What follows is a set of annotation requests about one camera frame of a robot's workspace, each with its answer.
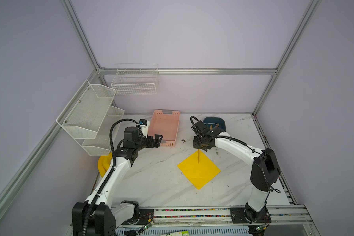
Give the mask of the yellow paper napkin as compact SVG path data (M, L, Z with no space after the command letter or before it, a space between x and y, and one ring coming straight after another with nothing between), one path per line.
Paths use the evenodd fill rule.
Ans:
M178 164L178 168L198 190L203 188L221 172L201 150L197 150Z

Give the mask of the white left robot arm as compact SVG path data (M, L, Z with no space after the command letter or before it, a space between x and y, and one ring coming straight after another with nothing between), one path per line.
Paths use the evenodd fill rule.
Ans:
M125 129L124 138L116 147L113 131L123 121L124 119L115 122L110 128L109 143L112 159L103 179L84 202L77 202L72 208L72 229L75 236L114 236L115 230L123 223L139 222L139 203L122 201L115 210L112 210L114 194L133 166L139 151L160 147L163 136L148 135L150 126L148 120L131 120L135 126Z

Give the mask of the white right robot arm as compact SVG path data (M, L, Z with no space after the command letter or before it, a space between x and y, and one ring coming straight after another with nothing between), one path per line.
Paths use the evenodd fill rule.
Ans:
M281 193L273 187L281 170L275 152L271 148L260 149L230 135L219 126L210 127L195 116L190 117L191 129L195 133L193 147L208 151L223 149L251 167L251 195L245 204L243 219L254 223L266 216L266 204L271 192Z

